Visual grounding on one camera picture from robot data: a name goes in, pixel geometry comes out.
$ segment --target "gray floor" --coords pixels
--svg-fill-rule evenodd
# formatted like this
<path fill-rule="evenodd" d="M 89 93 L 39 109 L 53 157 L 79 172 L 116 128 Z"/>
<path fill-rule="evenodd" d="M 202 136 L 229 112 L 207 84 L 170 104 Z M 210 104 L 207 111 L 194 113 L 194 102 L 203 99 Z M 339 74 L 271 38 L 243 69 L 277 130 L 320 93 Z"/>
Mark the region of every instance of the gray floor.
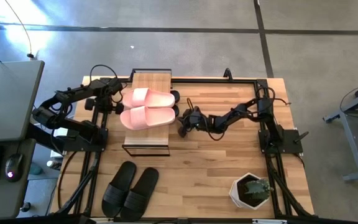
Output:
<path fill-rule="evenodd" d="M 258 28 L 252 0 L 10 0 L 23 22 L 54 26 Z M 260 0 L 266 29 L 358 30 L 357 0 Z M 0 22 L 16 18 L 0 1 Z M 46 63 L 36 105 L 55 90 L 78 86 L 97 63 L 128 75 L 132 68 L 172 68 L 174 76 L 266 77 L 259 34 L 30 31 L 33 52 Z M 358 221 L 358 181 L 350 147 L 338 122 L 321 119 L 358 86 L 358 35 L 267 35 L 274 77 L 284 78 L 293 119 L 303 140 L 306 175 L 317 215 Z M 27 60 L 20 26 L 0 30 L 0 59 Z M 110 75 L 102 68 L 96 73 Z M 37 149 L 36 163 L 48 160 Z M 47 172 L 42 178 L 55 177 Z M 55 180 L 42 197 L 49 200 Z M 39 201 L 29 187 L 26 200 Z M 39 214 L 47 203 L 38 203 Z"/>

